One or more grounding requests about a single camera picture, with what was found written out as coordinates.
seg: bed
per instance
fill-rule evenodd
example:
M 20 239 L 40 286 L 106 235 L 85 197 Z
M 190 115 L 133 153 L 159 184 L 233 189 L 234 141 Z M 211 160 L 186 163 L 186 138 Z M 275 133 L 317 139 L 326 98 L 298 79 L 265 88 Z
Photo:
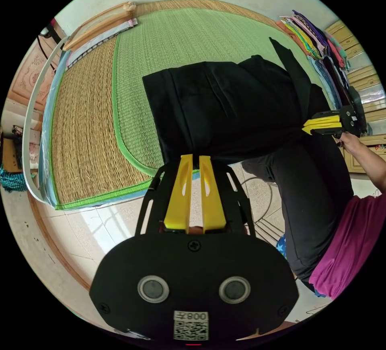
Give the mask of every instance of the bed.
M 272 51 L 272 37 L 322 87 L 296 43 L 256 12 L 215 0 L 132 6 L 109 9 L 64 38 L 35 84 L 24 126 L 23 161 L 29 161 L 27 140 L 39 86 L 60 53 L 43 116 L 39 184 L 25 174 L 35 199 L 56 209 L 113 203 L 146 192 L 163 160 L 142 83 L 145 75 L 201 61 L 241 62 L 252 54 L 283 66 Z

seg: green mat border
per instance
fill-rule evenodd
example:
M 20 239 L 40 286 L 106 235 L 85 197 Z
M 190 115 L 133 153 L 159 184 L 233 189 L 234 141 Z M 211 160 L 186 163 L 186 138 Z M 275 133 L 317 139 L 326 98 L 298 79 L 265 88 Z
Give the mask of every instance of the green mat border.
M 148 176 L 155 176 L 157 173 L 157 168 L 150 168 L 148 166 L 140 163 L 128 150 L 123 142 L 121 129 L 119 127 L 119 116 L 118 116 L 118 100 L 117 100 L 117 58 L 118 58 L 118 47 L 121 40 L 121 34 L 118 34 L 117 41 L 115 42 L 115 49 L 113 55 L 113 79 L 112 79 L 112 90 L 111 90 L 111 99 L 113 104 L 113 123 L 114 123 L 114 132 L 115 138 L 117 139 L 118 147 L 125 159 L 136 169 L 147 174 Z
M 72 209 L 86 207 L 86 206 L 90 206 L 90 207 L 95 206 L 99 202 L 104 203 L 105 201 L 108 201 L 108 200 L 115 200 L 115 199 L 119 200 L 119 197 L 126 196 L 128 194 L 133 194 L 136 192 L 141 192 L 145 189 L 148 189 L 151 182 L 152 182 L 152 179 L 149 179 L 139 184 L 114 190 L 112 192 L 98 194 L 96 196 L 88 197 L 86 199 L 72 201 L 71 203 L 57 204 L 55 209 L 58 211 L 66 211 L 66 210 L 72 210 Z

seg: wooden bed frame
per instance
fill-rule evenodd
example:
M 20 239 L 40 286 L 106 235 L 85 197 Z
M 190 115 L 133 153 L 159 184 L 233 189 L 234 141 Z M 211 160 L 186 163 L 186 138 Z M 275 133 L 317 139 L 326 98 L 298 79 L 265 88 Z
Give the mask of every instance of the wooden bed frame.
M 135 9 L 136 5 L 133 2 L 125 2 L 93 16 L 72 33 L 63 50 L 75 51 L 105 31 L 127 22 L 133 18 Z

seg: white pipe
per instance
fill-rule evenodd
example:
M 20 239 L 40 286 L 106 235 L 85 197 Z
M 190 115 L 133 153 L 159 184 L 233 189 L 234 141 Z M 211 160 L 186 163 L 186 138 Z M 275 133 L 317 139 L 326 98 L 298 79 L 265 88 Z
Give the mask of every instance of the white pipe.
M 31 134 L 31 121 L 33 116 L 33 110 L 35 107 L 35 103 L 37 100 L 37 97 L 39 96 L 40 86 L 43 83 L 44 77 L 47 73 L 48 68 L 50 67 L 53 59 L 55 58 L 57 52 L 60 50 L 60 47 L 67 41 L 68 37 L 63 38 L 55 47 L 52 54 L 48 57 L 46 63 L 43 66 L 43 69 L 41 70 L 39 77 L 35 83 L 35 86 L 32 90 L 31 98 L 28 103 L 27 107 L 27 113 L 25 115 L 25 121 L 24 121 L 24 128 L 23 128 L 23 143 L 22 143 L 22 165 L 23 165 L 23 174 L 24 179 L 27 185 L 27 188 L 29 192 L 32 194 L 32 196 L 40 201 L 41 203 L 45 203 L 43 200 L 40 191 L 36 188 L 35 183 L 32 180 L 31 177 L 31 169 L 29 167 L 29 137 Z

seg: person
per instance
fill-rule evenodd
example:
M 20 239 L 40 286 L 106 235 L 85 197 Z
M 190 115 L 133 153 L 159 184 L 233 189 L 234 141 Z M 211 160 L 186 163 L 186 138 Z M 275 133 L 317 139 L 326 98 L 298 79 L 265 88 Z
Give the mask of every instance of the person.
M 246 172 L 279 189 L 286 257 L 293 273 L 309 289 L 331 299 L 357 275 L 386 219 L 386 161 L 350 133 L 343 133 L 340 143 L 380 196 L 354 196 L 342 153 L 325 135 L 307 135 L 267 156 L 242 162 Z

